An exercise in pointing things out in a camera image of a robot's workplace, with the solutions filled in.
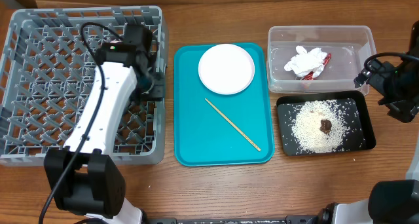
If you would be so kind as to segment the red snack wrapper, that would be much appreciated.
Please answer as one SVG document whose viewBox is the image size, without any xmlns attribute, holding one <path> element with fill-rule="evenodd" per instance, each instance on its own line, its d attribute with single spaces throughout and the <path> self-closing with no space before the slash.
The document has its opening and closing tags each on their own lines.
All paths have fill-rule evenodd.
<svg viewBox="0 0 419 224">
<path fill-rule="evenodd" d="M 328 53 L 323 60 L 322 67 L 319 67 L 315 72 L 313 72 L 313 71 L 309 72 L 309 74 L 307 74 L 306 76 L 301 78 L 301 80 L 311 81 L 311 80 L 315 79 L 314 75 L 316 75 L 318 77 L 321 74 L 321 72 L 324 70 L 325 66 L 330 62 L 331 56 L 332 56 L 331 53 Z"/>
</svg>

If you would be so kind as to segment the brown food scrap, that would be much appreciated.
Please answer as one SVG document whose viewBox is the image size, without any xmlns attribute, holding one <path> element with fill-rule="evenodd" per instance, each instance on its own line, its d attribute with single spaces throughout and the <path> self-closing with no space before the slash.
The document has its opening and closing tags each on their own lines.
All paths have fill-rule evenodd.
<svg viewBox="0 0 419 224">
<path fill-rule="evenodd" d="M 329 134 L 332 128 L 332 123 L 328 119 L 322 119 L 320 120 L 321 126 L 319 130 L 323 132 L 324 134 Z"/>
</svg>

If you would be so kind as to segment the white napkin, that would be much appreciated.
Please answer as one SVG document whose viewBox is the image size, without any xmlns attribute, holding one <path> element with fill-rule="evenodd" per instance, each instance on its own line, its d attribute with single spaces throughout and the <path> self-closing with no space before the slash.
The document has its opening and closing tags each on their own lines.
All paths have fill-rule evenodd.
<svg viewBox="0 0 419 224">
<path fill-rule="evenodd" d="M 293 71 L 300 78 L 322 67 L 323 60 L 328 54 L 323 52 L 320 47 L 307 51 L 303 46 L 296 46 L 295 50 L 297 54 L 285 64 L 284 69 L 286 71 Z"/>
</svg>

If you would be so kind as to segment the pile of rice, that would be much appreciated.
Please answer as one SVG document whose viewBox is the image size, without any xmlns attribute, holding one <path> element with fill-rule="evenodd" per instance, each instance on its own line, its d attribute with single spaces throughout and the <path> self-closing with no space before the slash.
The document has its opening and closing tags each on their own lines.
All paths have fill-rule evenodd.
<svg viewBox="0 0 419 224">
<path fill-rule="evenodd" d="M 359 112 L 353 99 L 284 103 L 277 106 L 283 151 L 286 155 L 314 155 L 366 148 Z M 332 123 L 329 134 L 320 120 Z"/>
</svg>

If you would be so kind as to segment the wooden chopstick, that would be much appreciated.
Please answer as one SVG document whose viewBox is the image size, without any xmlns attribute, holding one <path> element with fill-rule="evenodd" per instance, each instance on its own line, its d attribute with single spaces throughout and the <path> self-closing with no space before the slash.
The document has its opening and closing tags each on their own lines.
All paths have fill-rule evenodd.
<svg viewBox="0 0 419 224">
<path fill-rule="evenodd" d="M 240 130 L 222 111 L 220 111 L 213 103 L 207 98 L 205 101 L 222 117 L 224 118 L 246 141 L 248 141 L 258 152 L 261 152 L 261 148 L 251 140 L 242 130 Z"/>
</svg>

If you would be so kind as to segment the large white plate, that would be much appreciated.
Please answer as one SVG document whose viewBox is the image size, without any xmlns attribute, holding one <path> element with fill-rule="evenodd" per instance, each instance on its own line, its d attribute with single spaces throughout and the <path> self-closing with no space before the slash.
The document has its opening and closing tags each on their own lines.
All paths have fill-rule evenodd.
<svg viewBox="0 0 419 224">
<path fill-rule="evenodd" d="M 220 44 L 209 48 L 198 63 L 198 76 L 210 91 L 233 95 L 245 90 L 255 75 L 255 63 L 242 47 Z"/>
</svg>

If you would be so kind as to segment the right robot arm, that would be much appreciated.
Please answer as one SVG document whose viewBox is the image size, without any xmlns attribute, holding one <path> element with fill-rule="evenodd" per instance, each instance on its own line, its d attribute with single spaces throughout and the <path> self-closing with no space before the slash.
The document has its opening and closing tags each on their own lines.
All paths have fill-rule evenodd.
<svg viewBox="0 0 419 224">
<path fill-rule="evenodd" d="M 383 52 L 368 57 L 354 79 L 356 86 L 368 84 L 382 95 L 388 115 L 404 123 L 418 113 L 418 22 L 412 25 L 407 52 Z M 418 152 L 405 180 L 381 181 L 367 200 L 350 204 L 330 203 L 309 223 L 417 223 Z"/>
</svg>

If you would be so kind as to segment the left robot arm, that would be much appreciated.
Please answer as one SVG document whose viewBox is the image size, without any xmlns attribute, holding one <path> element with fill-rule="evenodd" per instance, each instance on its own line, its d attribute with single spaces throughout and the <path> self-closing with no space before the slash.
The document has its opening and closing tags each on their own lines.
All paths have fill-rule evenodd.
<svg viewBox="0 0 419 224">
<path fill-rule="evenodd" d="M 124 35 L 89 50 L 95 63 L 94 84 L 82 115 L 61 150 L 46 152 L 43 167 L 50 203 L 83 216 L 83 223 L 145 223 L 145 212 L 126 198 L 126 182 L 111 155 L 121 118 L 132 101 L 161 100 L 164 77 L 153 67 L 154 39 L 141 24 L 127 24 Z"/>
</svg>

